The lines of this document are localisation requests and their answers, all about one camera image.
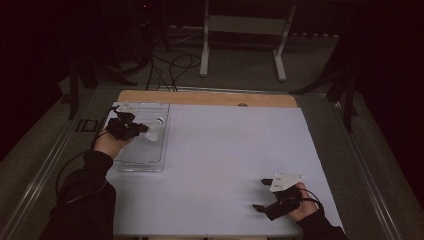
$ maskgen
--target clear plastic container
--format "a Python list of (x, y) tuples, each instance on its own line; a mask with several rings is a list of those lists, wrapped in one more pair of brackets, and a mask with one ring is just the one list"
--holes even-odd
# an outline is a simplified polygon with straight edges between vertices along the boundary
[(115, 158), (121, 171), (161, 172), (165, 167), (165, 131), (168, 122), (169, 103), (125, 102), (125, 109), (135, 115), (134, 123), (149, 127), (121, 150)]

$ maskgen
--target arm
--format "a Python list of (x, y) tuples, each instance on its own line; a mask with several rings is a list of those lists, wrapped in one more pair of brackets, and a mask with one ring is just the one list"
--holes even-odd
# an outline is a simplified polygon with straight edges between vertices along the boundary
[(101, 135), (84, 155), (84, 167), (68, 175), (40, 239), (112, 239), (115, 189), (106, 181), (113, 158), (128, 142)]
[[(310, 198), (303, 183), (296, 184), (302, 198)], [(340, 227), (330, 224), (324, 215), (324, 210), (318, 209), (314, 202), (302, 201), (299, 208), (289, 215), (296, 220), (303, 230), (303, 240), (347, 240), (347, 236)]]

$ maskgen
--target white tabletop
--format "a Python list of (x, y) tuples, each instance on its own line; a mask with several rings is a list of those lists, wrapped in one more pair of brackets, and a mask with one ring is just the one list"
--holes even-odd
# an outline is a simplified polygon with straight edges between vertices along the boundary
[(251, 206), (275, 202), (260, 180), (276, 173), (304, 175), (342, 226), (301, 109), (171, 104), (169, 114), (163, 172), (108, 172), (114, 234), (301, 235), (289, 217), (270, 221)]

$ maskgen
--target hand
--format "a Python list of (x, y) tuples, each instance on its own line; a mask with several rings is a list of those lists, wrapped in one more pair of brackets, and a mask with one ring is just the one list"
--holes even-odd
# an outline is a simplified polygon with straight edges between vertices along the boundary
[[(302, 190), (306, 189), (305, 185), (301, 182), (296, 184), (296, 187), (299, 189), (302, 194), (302, 198), (311, 198), (307, 191)], [(296, 222), (304, 219), (305, 217), (311, 215), (312, 213), (318, 210), (317, 206), (312, 201), (301, 201), (299, 208), (289, 212), (289, 216), (291, 216)]]
[(106, 153), (112, 159), (118, 156), (119, 151), (125, 147), (128, 143), (132, 142), (133, 139), (130, 140), (116, 140), (112, 134), (103, 130), (94, 144), (94, 151), (99, 151)]

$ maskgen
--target black sleeve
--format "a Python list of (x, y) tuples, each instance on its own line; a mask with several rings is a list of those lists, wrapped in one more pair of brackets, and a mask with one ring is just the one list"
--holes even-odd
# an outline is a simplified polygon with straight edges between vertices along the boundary
[(347, 236), (340, 227), (330, 224), (324, 215), (324, 210), (318, 209), (315, 213), (297, 222), (303, 230), (303, 240), (347, 240)]
[(113, 160), (102, 152), (84, 155), (84, 167), (68, 175), (40, 239), (113, 239), (116, 192), (106, 181)]

